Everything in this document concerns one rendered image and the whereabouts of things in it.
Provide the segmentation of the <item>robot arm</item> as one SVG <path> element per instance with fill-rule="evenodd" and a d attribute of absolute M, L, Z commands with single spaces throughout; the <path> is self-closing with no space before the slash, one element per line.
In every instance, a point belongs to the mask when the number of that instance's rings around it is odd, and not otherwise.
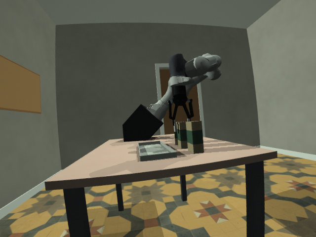
<path fill-rule="evenodd" d="M 187 62 L 182 54 L 175 54 L 169 58 L 170 79 L 165 95 L 155 104 L 151 104 L 147 110 L 162 122 L 166 111 L 169 109 L 168 101 L 172 100 L 172 87 L 186 86 L 187 97 L 190 90 L 205 78 L 216 80 L 220 77 L 222 60 L 220 56 L 204 54 Z"/>

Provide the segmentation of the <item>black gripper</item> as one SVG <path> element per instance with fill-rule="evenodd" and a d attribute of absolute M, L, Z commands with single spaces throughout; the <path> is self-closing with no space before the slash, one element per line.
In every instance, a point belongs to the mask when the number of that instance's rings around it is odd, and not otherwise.
<path fill-rule="evenodd" d="M 192 99 L 188 99 L 186 96 L 186 86 L 178 85 L 178 86 L 172 87 L 172 95 L 173 95 L 172 100 L 168 101 L 169 119 L 172 119 L 173 125 L 174 125 L 174 132 L 176 132 L 175 117 L 176 117 L 178 106 L 183 106 L 185 113 L 187 115 L 188 121 L 191 121 L 191 117 L 194 116 L 194 112 L 193 112 L 193 106 L 192 106 Z M 188 101 L 188 103 L 189 103 L 190 114 L 189 114 L 189 111 L 188 111 L 187 106 L 186 106 L 186 101 Z M 172 102 L 175 104 L 173 117 L 172 117 L 172 108 L 171 108 Z"/>

